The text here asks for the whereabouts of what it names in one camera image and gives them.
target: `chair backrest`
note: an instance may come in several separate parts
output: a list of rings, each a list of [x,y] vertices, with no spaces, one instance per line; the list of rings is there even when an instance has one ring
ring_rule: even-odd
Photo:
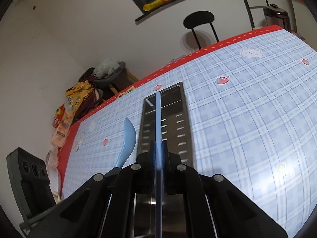
[[[253,16],[252,16],[251,10],[252,9],[264,8],[265,6],[268,6],[268,0],[265,0],[266,5],[263,5],[263,6],[252,6],[252,7],[249,6],[248,0],[243,0],[243,1],[244,1],[244,4],[245,4],[245,8],[247,9],[248,15],[249,15],[249,20],[250,20],[251,27],[252,27],[252,29],[255,29],[255,25],[254,25],[254,21],[253,21]]]
[[[202,24],[212,23],[214,19],[214,15],[209,11],[198,11],[189,14],[183,21],[183,25],[185,28],[193,29]]]
[[[191,31],[193,32],[193,35],[195,37],[195,40],[199,49],[201,49],[201,46],[196,36],[196,33],[194,31],[194,27],[197,27],[199,25],[210,24],[212,31],[215,35],[215,38],[217,42],[219,42],[215,28],[212,25],[212,22],[214,21],[214,19],[215,19],[215,16],[209,11],[198,11],[198,12],[193,12],[192,14],[189,14],[183,21],[184,27],[187,29],[191,29]]]

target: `food package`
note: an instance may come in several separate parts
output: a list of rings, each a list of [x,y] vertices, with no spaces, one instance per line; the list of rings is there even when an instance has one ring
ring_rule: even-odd
[[[143,5],[143,10],[146,12],[149,12],[151,10],[153,10],[154,8],[160,6],[161,4],[168,2],[170,0],[155,0],[154,2],[151,3],[147,3],[145,5]]]
[[[51,144],[53,146],[61,148],[64,145],[66,137],[67,137],[67,133],[70,128],[70,125],[72,124],[73,118],[74,116],[72,112],[72,106],[68,106],[61,119],[61,123],[55,129],[55,132],[53,134],[53,137],[51,140]]]
[[[89,93],[94,90],[93,85],[88,81],[79,82],[70,90],[66,91],[66,98],[69,105],[72,106],[73,115],[76,114],[82,102],[89,96]]]
[[[53,120],[53,127],[57,128],[59,126],[61,119],[63,117],[63,114],[65,112],[65,107],[64,104],[61,105],[60,107],[57,108],[55,115],[54,115],[54,120]]]

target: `blue stick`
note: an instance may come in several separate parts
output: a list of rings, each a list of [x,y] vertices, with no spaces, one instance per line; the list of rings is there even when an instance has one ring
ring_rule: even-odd
[[[162,116],[161,93],[155,92],[155,143],[156,143],[156,171],[155,171],[155,237],[162,237]]]

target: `table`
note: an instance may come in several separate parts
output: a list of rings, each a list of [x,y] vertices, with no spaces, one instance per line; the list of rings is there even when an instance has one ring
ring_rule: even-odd
[[[115,165],[124,118],[138,135],[144,97],[183,82],[196,170],[226,176],[292,238],[317,203],[316,66],[317,53],[278,26],[168,64],[72,126],[59,152],[64,198]],[[136,147],[126,165],[135,157]]]

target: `blue spoon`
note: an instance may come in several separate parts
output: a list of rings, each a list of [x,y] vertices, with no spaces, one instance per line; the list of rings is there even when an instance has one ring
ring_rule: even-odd
[[[123,147],[115,167],[123,167],[124,163],[128,160],[135,147],[136,140],[137,134],[135,132],[134,126],[128,118],[125,118],[123,127]]]

